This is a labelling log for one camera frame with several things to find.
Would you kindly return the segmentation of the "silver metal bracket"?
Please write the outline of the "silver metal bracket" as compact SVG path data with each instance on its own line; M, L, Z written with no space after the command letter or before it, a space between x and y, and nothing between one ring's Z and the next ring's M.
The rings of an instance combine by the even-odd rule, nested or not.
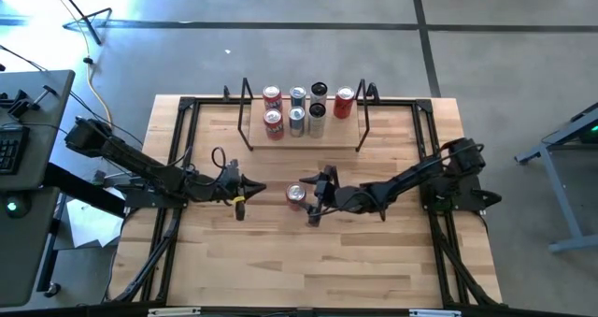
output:
M463 317L458 310L428 310L412 309L408 311L409 317Z
M150 309L147 317L198 317L201 309L196 307L169 307Z

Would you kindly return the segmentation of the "black computer mouse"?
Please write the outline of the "black computer mouse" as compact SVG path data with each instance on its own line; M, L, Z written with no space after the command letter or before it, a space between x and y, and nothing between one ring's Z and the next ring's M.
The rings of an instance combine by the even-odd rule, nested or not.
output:
M31 210L31 199L26 193L2 195L2 203L7 216L12 219L20 219Z

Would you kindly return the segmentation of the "grey metal cart frame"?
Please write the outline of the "grey metal cart frame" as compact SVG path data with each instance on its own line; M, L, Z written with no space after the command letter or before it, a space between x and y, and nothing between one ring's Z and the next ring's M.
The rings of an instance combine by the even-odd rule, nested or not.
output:
M562 182L552 160L553 151L598 150L598 142L593 144L581 141L579 144L572 144L572 141L581 138L586 133L598 137L598 102L573 116L565 126L542 137L539 143L528 151L514 156L514 160L522 166L534 158L540 158L544 164L551 188L556 195L571 235L568 239L550 243L548 250L553 253L598 247L598 234L584 235L582 233L565 192L566 185Z

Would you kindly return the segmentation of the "black keyboard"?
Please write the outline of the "black keyboard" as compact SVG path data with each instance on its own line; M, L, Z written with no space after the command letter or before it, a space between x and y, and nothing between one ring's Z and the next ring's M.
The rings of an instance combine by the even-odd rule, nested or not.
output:
M15 175L18 172L29 132L26 126L0 128L0 175Z

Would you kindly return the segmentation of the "grey desk top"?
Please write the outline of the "grey desk top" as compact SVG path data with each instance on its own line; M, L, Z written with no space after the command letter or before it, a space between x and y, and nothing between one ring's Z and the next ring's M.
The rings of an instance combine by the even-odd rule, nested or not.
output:
M42 183L74 78L72 70L0 73L0 93L9 97L23 90L36 99L44 92L44 85L57 92L56 96L48 94L39 110L27 111L18 121L7 114L6 108L0 108L0 128L30 129L19 170L15 175L0 175L0 192L35 189Z

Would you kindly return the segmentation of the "black tripod stand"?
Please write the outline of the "black tripod stand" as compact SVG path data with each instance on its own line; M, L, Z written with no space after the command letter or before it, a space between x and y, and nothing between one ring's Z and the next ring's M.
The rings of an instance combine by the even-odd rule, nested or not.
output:
M113 9L105 7L95 12L85 13L84 10L77 4L76 0L61 0L67 10L72 14L71 22L63 25L64 29L80 28L82 32L87 32L92 38L93 42L102 46L104 39L100 34L99 29L107 27L107 23L111 18Z

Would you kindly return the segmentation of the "white Celsius can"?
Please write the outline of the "white Celsius can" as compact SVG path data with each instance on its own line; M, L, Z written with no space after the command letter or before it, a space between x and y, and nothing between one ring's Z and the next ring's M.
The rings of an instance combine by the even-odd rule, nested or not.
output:
M308 110L308 133L311 137L323 136L326 121L326 107L322 103L311 104Z
M310 103L326 105L327 94L328 87L325 83L321 81L314 83L310 88Z

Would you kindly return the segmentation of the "red Fanta can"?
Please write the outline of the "red Fanta can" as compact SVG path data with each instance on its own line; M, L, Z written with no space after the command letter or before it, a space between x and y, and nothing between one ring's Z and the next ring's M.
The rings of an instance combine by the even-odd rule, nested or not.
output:
M265 133L271 140L280 140L284 137L284 123L281 112L276 108L268 109L263 115Z
M278 86L269 85L263 88L263 102L266 109L282 111L282 93Z

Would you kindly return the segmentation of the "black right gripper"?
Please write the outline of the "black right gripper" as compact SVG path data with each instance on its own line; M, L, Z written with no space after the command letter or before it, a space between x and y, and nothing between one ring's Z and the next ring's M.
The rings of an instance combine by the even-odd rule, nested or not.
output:
M316 202L313 205L301 204L308 216L307 224L311 227L319 227L321 218L334 212L361 214L363 204L368 200L359 188L340 186L336 166L326 166L316 176L301 178L299 181L315 186Z

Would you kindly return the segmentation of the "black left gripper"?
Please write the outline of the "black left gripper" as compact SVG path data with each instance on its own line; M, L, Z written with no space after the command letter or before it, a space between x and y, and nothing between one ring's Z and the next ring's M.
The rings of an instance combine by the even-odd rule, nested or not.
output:
M250 180L245 175L241 177L236 159L231 160L222 170L222 175L219 177L219 186L223 192L222 200L225 204L235 207L235 219L237 221L245 220L246 202L234 204L232 200L240 195L250 199L266 189L266 185L262 182Z

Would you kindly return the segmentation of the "black desk clamp mount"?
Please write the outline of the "black desk clamp mount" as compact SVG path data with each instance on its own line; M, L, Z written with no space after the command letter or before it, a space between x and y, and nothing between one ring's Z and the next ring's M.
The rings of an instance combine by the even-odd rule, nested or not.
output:
M0 93L0 108L6 108L7 114L18 121L29 110L39 110L40 102L48 95L57 95L57 92L48 85L43 86L44 92L36 99L23 90L18 90L16 95L9 97L7 93Z

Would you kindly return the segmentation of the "white paper sheet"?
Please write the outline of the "white paper sheet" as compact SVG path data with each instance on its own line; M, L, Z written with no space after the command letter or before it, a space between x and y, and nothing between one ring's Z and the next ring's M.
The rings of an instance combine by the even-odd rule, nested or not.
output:
M109 214L77 199L67 201L65 209L68 214L73 246L78 248L91 242L98 242L101 247L121 235L123 218Z

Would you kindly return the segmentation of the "black aluminium table frame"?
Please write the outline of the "black aluminium table frame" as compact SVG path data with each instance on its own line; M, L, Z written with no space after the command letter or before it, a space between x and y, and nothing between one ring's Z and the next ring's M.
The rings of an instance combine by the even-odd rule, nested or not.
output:
M173 306L401 309L438 308L441 292L420 193L411 190L376 214L333 213L319 227L291 210L284 190L327 165L342 185L387 180L419 157L428 134L425 112L443 140L463 130L452 99L383 98L360 118L361 148L249 149L237 130L239 102L213 96L160 95L150 116L145 152L163 159L187 151L210 176L221 156L236 159L266 185L244 221L216 203L190 204L182 214L167 301Z

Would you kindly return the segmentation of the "red Coca-Cola can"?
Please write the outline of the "red Coca-Cola can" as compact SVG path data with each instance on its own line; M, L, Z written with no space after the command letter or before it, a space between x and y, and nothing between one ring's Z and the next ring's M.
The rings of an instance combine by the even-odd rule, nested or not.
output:
M290 184L285 192L286 201L289 208L293 211L303 209L306 201L306 190L300 183Z
M350 87L344 86L337 90L333 108L336 118L346 119L350 115L354 98L355 92Z

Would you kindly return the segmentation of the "black desk leg with castor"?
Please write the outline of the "black desk leg with castor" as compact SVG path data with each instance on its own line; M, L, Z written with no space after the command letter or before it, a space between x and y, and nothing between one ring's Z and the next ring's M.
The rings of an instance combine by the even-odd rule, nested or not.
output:
M61 290L61 285L52 281L52 274L55 268L58 252L54 249L56 238L62 222L66 196L59 194L48 233L46 248L43 253L39 279L37 280L36 291L44 297L53 297Z

